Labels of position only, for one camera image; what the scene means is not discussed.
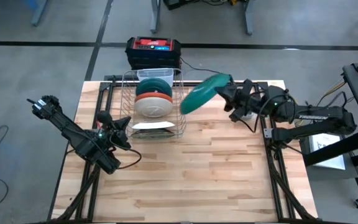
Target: battery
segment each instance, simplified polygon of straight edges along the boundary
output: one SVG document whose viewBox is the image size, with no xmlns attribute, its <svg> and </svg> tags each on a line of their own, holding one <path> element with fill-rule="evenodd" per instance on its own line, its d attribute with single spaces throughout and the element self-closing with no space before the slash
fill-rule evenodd
<svg viewBox="0 0 358 224">
<path fill-rule="evenodd" d="M 181 44 L 159 37 L 132 37 L 125 53 L 133 70 L 147 68 L 180 68 Z"/>
</svg>

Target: orange plate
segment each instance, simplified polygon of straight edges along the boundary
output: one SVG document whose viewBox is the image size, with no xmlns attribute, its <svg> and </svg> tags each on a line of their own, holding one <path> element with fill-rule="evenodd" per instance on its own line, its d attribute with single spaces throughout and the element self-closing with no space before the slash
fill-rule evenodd
<svg viewBox="0 0 358 224">
<path fill-rule="evenodd" d="M 173 103 L 172 97 L 170 97 L 166 94 L 163 94 L 163 93 L 143 93 L 135 98 L 135 102 L 140 99 L 146 98 L 146 97 L 159 97 L 159 98 L 169 100 L 171 103 Z"/>
</svg>

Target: teal plate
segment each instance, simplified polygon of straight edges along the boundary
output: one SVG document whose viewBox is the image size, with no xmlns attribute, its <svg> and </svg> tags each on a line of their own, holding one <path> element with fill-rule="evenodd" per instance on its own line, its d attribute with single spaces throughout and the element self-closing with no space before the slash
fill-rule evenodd
<svg viewBox="0 0 358 224">
<path fill-rule="evenodd" d="M 161 78 L 146 78 L 136 87 L 136 96 L 143 93 L 163 93 L 172 97 L 171 86 Z"/>
<path fill-rule="evenodd" d="M 198 86 L 196 86 L 180 104 L 180 112 L 188 114 L 195 109 L 203 106 L 214 95 L 216 95 L 215 87 L 225 86 L 230 81 L 230 75 L 219 73 L 213 75 Z"/>
</svg>

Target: butcher block tabletop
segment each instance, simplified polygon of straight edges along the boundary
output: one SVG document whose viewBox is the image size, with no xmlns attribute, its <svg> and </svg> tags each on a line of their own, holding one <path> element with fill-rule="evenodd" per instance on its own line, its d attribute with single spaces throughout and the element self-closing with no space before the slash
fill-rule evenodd
<svg viewBox="0 0 358 224">
<path fill-rule="evenodd" d="M 282 88 L 282 80 L 265 80 Z M 84 82 L 75 123 L 91 129 L 100 82 Z M 192 87 L 184 87 L 188 93 Z M 107 94 L 102 102 L 104 108 Z M 110 113 L 118 119 L 121 86 L 115 87 Z M 260 125 L 256 133 L 229 119 L 224 100 L 215 96 L 186 115 L 183 137 L 130 141 L 142 160 L 112 175 L 101 171 L 94 208 L 94 222 L 276 222 L 264 140 Z M 255 117 L 248 121 L 251 127 Z M 289 128 L 288 123 L 277 123 Z M 299 149 L 296 141 L 291 146 Z M 120 149 L 114 155 L 122 166 L 138 155 Z M 317 217 L 301 154 L 283 150 L 291 191 Z M 58 180 L 52 218 L 61 215 L 78 193 L 85 162 L 69 153 Z M 83 216 L 88 211 L 90 190 Z M 279 189 L 284 217 L 288 217 L 284 193 Z"/>
</svg>

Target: gray floor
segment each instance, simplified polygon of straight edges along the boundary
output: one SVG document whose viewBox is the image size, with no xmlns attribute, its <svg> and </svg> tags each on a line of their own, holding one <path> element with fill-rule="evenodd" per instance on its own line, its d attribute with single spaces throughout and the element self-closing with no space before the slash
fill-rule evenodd
<svg viewBox="0 0 358 224">
<path fill-rule="evenodd" d="M 0 0 L 0 40 L 94 42 L 106 3 L 50 0 L 35 28 L 25 1 Z M 259 0 L 254 18 L 255 32 L 248 37 L 240 5 L 196 3 L 174 11 L 163 5 L 156 35 L 184 43 L 358 45 L 358 1 Z M 149 21 L 149 1 L 114 0 L 103 41 L 150 36 Z M 10 128 L 0 145 L 0 178 L 9 185 L 0 204 L 0 223 L 46 219 L 67 142 L 51 124 L 32 115 L 25 99 L 55 95 L 73 118 L 91 53 L 91 47 L 0 46 L 0 125 Z M 235 79 L 285 80 L 297 101 L 315 103 L 340 79 L 343 65 L 358 62 L 358 51 L 182 49 L 182 57 Z M 92 80 L 129 69 L 123 48 L 101 48 Z M 186 65 L 183 70 L 189 80 L 210 75 Z M 351 95 L 348 87 L 344 90 Z M 358 124 L 355 101 L 347 109 Z M 358 209 L 351 203 L 358 198 L 354 180 L 312 181 L 311 188 L 320 218 L 358 223 Z M 0 184 L 0 198 L 3 193 Z"/>
</svg>

